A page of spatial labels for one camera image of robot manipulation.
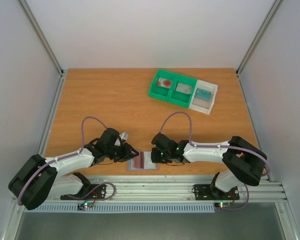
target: robotic arm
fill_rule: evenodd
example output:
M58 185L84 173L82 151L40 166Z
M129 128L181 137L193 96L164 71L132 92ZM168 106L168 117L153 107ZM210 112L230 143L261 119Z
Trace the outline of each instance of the robotic arm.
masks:
M174 161L187 164L211 161L225 164L228 170L217 173L209 187L215 199L222 199L223 195L242 183L258 186L265 167L265 162L256 155L238 150L245 149L266 159L263 152L238 136L233 136L230 141L222 143L190 144L187 140L176 143L166 135L158 133L153 138L152 144L155 146L151 152L154 163L166 164Z
M29 210L37 208L46 199L67 194L88 199L90 196L86 194L94 186L80 173L64 175L99 164L105 158L116 163L138 156L139 153L125 142L127 137L127 133L119 135L115 129L107 128L100 138L90 141L83 149L56 157L33 155L11 180L9 189L15 196L21 197L22 204ZM33 178L39 168L44 169Z

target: white wall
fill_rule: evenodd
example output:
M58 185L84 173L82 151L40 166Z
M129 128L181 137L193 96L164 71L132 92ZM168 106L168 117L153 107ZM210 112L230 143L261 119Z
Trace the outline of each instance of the white wall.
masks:
M242 73L262 150L300 230L300 0L285 0Z
M0 234L8 183L35 153L58 73L16 0L0 0Z
M237 68L273 0L28 0L67 68Z

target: purple cable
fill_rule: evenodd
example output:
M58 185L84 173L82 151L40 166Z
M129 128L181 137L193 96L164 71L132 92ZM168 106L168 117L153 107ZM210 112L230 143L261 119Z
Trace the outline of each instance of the purple cable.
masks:
M65 156L62 156L62 157L59 157L57 160L58 161L60 161L60 160L64 160L64 159L67 159L67 158L70 158L70 157L74 157L74 156L76 156L76 155L78 155L78 154L80 154L82 151L83 151L83 149L84 149L84 122L85 122L85 120L86 119L94 119L94 120L96 120L96 121L98 121L100 124L102 124L103 125L103 127L105 127L105 129L107 129L107 127L105 126L105 124L101 121L101 120L99 120L98 118L96 118L96 117L94 117L94 116L87 116L87 117L85 117L83 120L82 120L82 124L81 124L81 135L82 135L82 145L81 145L81 149L80 149L80 151L77 153L71 153L71 154L69 154L69 155L65 155ZM51 164L53 164L53 163L55 163L56 162L56 160L52 160L52 161L50 161L50 162L47 162L46 164L44 164L43 166L41 166L40 168L38 168L37 170L36 170L36 172L35 173L33 173L33 175L29 178L29 180L25 183L25 185L24 185L24 187L22 188L22 190L21 190L21 192L20 192L20 194L19 194L19 197L18 197L18 205L19 206L22 206L23 204L22 204L22 202L21 202L21 199L22 199L22 197L23 197L23 194L24 194L24 192L25 192L25 190L27 189L27 187L30 185L30 183L33 181L33 179L44 169L44 168L46 168L47 166L49 166L49 165L51 165Z
M69 196L70 198L76 199L76 200L82 200L82 199L86 198L88 195L90 195L92 192L94 192L95 189L97 189L97 188L99 188L100 186L105 185L105 184L108 184L108 185L112 186L112 188L113 188L113 193L112 193L109 197L96 199L96 201L105 201L105 200L109 200L109 199L111 199L111 198L116 194L116 187L115 187L115 185L114 185L113 183L111 183L111 182L104 182L104 183L101 183L101 184L99 184L99 185L96 185L94 188L92 188L92 190L90 190L87 194L85 194L84 197L77 197L77 196L73 196L73 195L71 195L71 194L68 194L67 196Z
M248 202L249 202L249 198L250 198L250 194L249 194L249 189L248 189L248 186L246 185L246 184L243 184L244 186L245 186L245 188L246 188L246 201L245 201L245 203L242 205L242 206L240 206L240 207L236 207L236 208L230 208L230 207L216 207L215 209L219 209L219 210L229 210L229 211L236 211L236 210L241 210L241 209L243 209L243 208L245 208L247 205L248 205Z
M176 114L185 114L187 117L188 117L188 119L189 119L189 123L190 123L190 129L189 129L189 144L191 145L191 146L194 146L194 147L197 147L197 148L211 148L211 149L218 149L218 148L222 148L222 149L234 149L234 150L239 150L239 151L242 151L242 152L246 152L246 153L250 153L250 154L253 154L253 155L255 155L257 158L259 158L259 159L261 159L264 163L265 163L265 165L267 166L267 172L266 173L264 173L264 174L262 174L261 176L263 177L263 176L266 176L266 175L268 175L270 172L271 172L271 167L270 167L270 165L269 165L269 163L268 163L268 161L263 157L263 156L261 156L260 154L258 154L258 153L256 153L256 152L254 152L254 151L251 151L251 150L249 150L249 149L244 149L244 148L241 148L241 147L238 147L238 146L227 146L227 145L196 145L196 144L194 144L193 142L192 142L192 140L191 140L191 138L192 138L192 120L191 120L191 117L190 117L190 115L188 114L188 113L186 113L186 112L184 112L184 111L177 111L177 112L174 112L174 113L172 113L170 116L168 116L167 118L166 118L166 120L164 121L164 123L162 124L162 127L161 127L161 129L160 129L160 133L162 132L162 130L163 130L163 128L164 128L164 126L165 126L165 124L166 124L166 122L170 119L170 117L172 117L173 115L176 115Z

